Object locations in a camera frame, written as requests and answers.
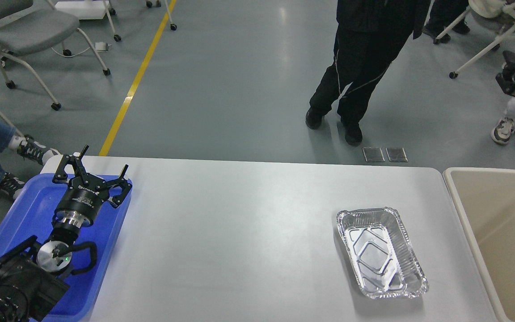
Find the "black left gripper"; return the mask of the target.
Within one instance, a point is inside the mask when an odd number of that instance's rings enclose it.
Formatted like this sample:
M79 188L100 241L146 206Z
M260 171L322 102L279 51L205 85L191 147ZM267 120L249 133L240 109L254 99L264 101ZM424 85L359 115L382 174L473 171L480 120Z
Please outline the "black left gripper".
M120 175L113 180L90 178L82 159L89 146L85 145L76 155L64 155L52 178L56 184L67 184L65 194L55 208L55 221L63 224L94 224L105 203L118 208L127 198L133 185L125 178L129 165L125 164ZM66 167L71 166L74 177L68 182ZM121 188L119 195L111 196L111 190Z

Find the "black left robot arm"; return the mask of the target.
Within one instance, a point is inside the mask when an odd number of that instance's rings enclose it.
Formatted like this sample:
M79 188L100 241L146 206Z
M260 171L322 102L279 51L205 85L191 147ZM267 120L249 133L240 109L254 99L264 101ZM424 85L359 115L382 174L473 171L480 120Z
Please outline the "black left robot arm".
M96 297L129 206L128 166L92 174L87 147L27 183L0 226L0 322L71 322Z

